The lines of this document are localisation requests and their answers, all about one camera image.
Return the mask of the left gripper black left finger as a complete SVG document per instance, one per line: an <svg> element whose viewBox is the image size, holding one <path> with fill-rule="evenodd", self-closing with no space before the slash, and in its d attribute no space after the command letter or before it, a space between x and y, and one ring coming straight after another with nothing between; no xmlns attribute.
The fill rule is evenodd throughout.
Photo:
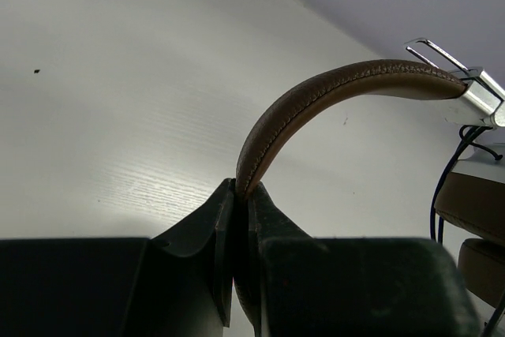
<svg viewBox="0 0 505 337"><path fill-rule="evenodd" d="M221 336L234 181L154 238L1 242L4 336Z"/></svg>

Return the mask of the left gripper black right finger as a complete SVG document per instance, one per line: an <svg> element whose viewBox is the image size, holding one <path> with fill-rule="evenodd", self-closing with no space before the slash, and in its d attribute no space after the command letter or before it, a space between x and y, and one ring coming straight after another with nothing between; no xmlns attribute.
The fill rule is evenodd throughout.
<svg viewBox="0 0 505 337"><path fill-rule="evenodd" d="M313 238L263 186L236 197L234 284L258 336L476 336L451 255L425 238Z"/></svg>

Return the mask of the brown silver headphones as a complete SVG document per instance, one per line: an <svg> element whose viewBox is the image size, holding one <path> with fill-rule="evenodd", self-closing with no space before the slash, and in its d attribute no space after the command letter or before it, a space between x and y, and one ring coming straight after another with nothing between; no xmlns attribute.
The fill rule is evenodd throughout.
<svg viewBox="0 0 505 337"><path fill-rule="evenodd" d="M321 73L290 89L259 118L238 157L235 191L246 200L287 141L327 108L360 95L437 103L460 125L460 142L436 185L430 235L445 223L471 233L459 251L467 289L490 306L504 299L504 146L480 136L504 126L504 90L483 69L441 70L426 57L374 60Z"/></svg>

